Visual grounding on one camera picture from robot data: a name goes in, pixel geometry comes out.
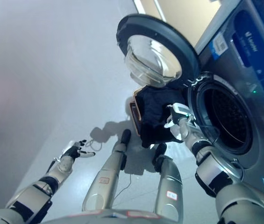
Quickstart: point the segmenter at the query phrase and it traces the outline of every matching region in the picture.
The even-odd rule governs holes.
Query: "robot finger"
[[[87,140],[79,141],[81,146],[84,146],[86,142],[87,142]]]
[[[80,153],[80,157],[82,158],[88,158],[88,157],[95,156],[95,152],[86,152],[86,151],[79,150],[79,153]]]

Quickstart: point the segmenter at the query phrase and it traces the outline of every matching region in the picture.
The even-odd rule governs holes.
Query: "dark garment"
[[[185,104],[181,90],[146,86],[137,94],[136,102],[141,115],[140,138],[143,147],[170,141],[182,142],[171,134],[169,128],[164,128],[170,116],[166,106],[174,103]]]

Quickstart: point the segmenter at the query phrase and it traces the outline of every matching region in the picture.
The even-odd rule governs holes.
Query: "wall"
[[[160,17],[154,0],[141,0],[145,12]],[[158,0],[166,22],[195,46],[220,7],[219,1]]]

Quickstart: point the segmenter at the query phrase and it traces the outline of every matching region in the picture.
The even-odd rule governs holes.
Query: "cable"
[[[54,165],[54,163],[55,163],[55,161],[53,160],[53,161],[51,162],[51,164],[49,165],[49,168],[48,168],[48,170],[47,170],[46,173],[48,173],[48,172],[50,171],[50,169],[52,168],[52,166]]]
[[[95,152],[100,151],[102,149],[103,143],[100,142],[100,148],[99,149],[95,149],[95,148],[93,148],[93,142],[94,142],[94,139],[91,139],[89,142],[87,142],[85,144],[85,147],[90,147]]]
[[[128,186],[126,186],[124,189],[122,189],[115,197],[114,197],[114,200],[115,198],[118,197],[118,195],[120,195],[124,190],[128,189],[130,187],[130,185],[132,184],[132,175],[130,174],[130,183],[128,184]]]

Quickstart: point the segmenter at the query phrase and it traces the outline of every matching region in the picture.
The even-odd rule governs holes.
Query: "black cable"
[[[50,171],[50,169],[52,168],[52,166],[55,164],[55,160],[53,160],[52,162],[51,162],[51,164],[49,165],[49,168],[48,168],[48,170],[47,170],[47,172],[46,173],[48,173],[49,171]]]

